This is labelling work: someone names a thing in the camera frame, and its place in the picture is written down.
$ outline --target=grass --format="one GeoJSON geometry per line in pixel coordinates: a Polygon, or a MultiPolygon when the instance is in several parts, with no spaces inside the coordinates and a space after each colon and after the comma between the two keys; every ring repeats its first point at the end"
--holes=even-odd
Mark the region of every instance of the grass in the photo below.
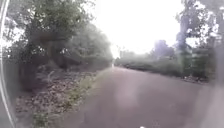
{"type": "MultiPolygon", "coordinates": [[[[89,89],[92,88],[96,80],[95,75],[84,76],[79,80],[77,85],[73,89],[68,91],[66,94],[67,98],[63,101],[63,112],[72,109],[79,101],[87,95],[89,89]]],[[[44,112],[36,113],[33,115],[33,128],[50,128],[51,126],[51,115],[44,112]]]]}

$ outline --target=asphalt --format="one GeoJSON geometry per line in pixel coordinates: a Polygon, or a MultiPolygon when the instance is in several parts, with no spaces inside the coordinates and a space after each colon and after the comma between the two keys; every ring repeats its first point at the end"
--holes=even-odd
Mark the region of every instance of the asphalt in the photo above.
{"type": "Polygon", "coordinates": [[[133,70],[101,73],[95,90],[58,122],[62,128],[199,128],[211,86],[133,70]]]}

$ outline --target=forest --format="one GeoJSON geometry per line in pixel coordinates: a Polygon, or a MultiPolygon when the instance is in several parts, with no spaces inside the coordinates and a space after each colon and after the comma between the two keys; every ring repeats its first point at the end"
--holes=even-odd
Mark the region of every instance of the forest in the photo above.
{"type": "Polygon", "coordinates": [[[17,116],[24,117],[32,109],[32,124],[47,127],[48,118],[72,108],[98,71],[113,62],[118,67],[196,81],[215,79],[221,66],[217,60],[222,61],[224,3],[186,0],[182,4],[184,9],[176,15],[180,31],[174,45],[165,40],[148,42],[155,45],[144,55],[120,49],[120,57],[113,58],[111,42],[88,11],[94,9],[94,1],[11,0],[3,33],[7,44],[3,66],[6,72],[13,70],[16,85],[29,94],[15,98],[17,116]]]}

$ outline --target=road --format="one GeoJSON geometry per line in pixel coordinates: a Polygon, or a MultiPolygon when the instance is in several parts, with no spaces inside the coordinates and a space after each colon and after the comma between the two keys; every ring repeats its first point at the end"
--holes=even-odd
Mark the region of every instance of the road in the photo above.
{"type": "Polygon", "coordinates": [[[158,74],[113,68],[63,128],[196,128],[209,106],[211,86],[158,74]]]}

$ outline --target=tree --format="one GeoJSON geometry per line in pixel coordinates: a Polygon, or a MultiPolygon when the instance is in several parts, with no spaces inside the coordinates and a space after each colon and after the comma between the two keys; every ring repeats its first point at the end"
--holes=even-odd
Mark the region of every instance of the tree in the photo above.
{"type": "Polygon", "coordinates": [[[184,75],[192,74],[190,70],[192,70],[192,63],[194,63],[192,59],[195,57],[192,58],[192,55],[196,54],[192,54],[193,49],[187,44],[186,39],[199,39],[198,47],[200,47],[204,43],[208,43],[208,40],[213,38],[212,34],[215,33],[215,15],[207,8],[201,7],[200,5],[201,4],[195,0],[184,1],[185,9],[177,18],[181,26],[180,33],[177,35],[177,41],[184,75]]]}
{"type": "Polygon", "coordinates": [[[43,49],[49,60],[54,61],[78,28],[92,19],[83,7],[86,3],[85,0],[11,1],[8,26],[24,30],[21,38],[27,43],[22,58],[30,58],[35,50],[43,49]]]}

